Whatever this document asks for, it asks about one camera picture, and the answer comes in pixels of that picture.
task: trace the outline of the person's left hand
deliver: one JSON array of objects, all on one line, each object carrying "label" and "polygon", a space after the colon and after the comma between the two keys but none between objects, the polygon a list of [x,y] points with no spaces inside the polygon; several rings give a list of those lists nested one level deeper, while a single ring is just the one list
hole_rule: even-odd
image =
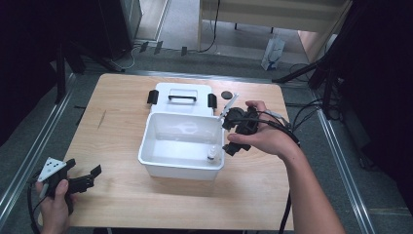
[{"label": "person's left hand", "polygon": [[[38,194],[42,191],[43,183],[36,182]],[[64,195],[68,189],[68,181],[63,179],[56,188],[55,198],[46,197],[40,204],[40,211],[43,216],[42,234],[65,233],[69,228],[69,210],[64,200]]]}]

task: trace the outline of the white plastic box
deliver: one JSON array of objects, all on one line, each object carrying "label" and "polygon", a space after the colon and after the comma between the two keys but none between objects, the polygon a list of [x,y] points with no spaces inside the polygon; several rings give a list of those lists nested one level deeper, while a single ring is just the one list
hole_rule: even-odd
[{"label": "white plastic box", "polygon": [[[224,166],[222,121],[212,116],[212,111],[205,116],[205,112],[197,115],[157,108],[149,114],[138,153],[138,160],[149,175],[214,180]],[[213,160],[208,159],[211,149],[215,151]]]}]

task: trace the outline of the black round object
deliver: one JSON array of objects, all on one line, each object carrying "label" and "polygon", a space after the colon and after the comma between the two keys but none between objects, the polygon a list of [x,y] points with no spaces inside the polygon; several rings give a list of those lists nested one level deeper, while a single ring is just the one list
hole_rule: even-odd
[{"label": "black round object", "polygon": [[224,91],[224,92],[221,93],[221,96],[222,96],[222,98],[224,98],[224,99],[231,99],[233,95],[232,95],[232,93],[229,92],[229,91]]}]

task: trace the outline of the tabletop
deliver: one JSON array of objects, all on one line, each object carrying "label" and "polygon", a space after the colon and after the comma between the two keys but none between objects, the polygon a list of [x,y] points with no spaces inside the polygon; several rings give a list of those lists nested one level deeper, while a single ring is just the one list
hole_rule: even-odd
[{"label": "tabletop", "polygon": [[[233,106],[248,99],[287,117],[282,90],[275,84],[104,74],[65,155],[74,158],[73,177],[101,165],[94,187],[78,194],[72,226],[278,230],[288,196],[285,166],[277,156],[255,148],[225,156],[214,181],[150,176],[137,160],[150,112],[149,91],[160,82],[203,84],[217,96],[239,93]],[[292,229],[292,214],[286,224]]]}]

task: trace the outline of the wooden desk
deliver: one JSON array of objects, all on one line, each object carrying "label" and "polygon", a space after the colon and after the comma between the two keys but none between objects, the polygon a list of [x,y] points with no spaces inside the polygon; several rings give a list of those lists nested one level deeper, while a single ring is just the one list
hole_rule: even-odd
[{"label": "wooden desk", "polygon": [[[217,0],[200,0],[199,49],[203,20],[215,20],[217,6]],[[221,0],[218,21],[299,30],[312,62],[331,35],[339,32],[351,6],[351,0]]]},{"label": "wooden desk", "polygon": [[[151,177],[137,161],[150,106],[148,92],[159,82],[210,85],[219,114],[222,91],[240,93],[235,106],[264,99],[286,116],[281,88],[273,84],[105,74],[100,77],[64,160],[83,176],[98,164],[94,187],[79,194],[73,226],[276,230],[288,194],[283,162],[251,148],[226,156],[214,182]],[[286,229],[292,229],[290,215]]]}]

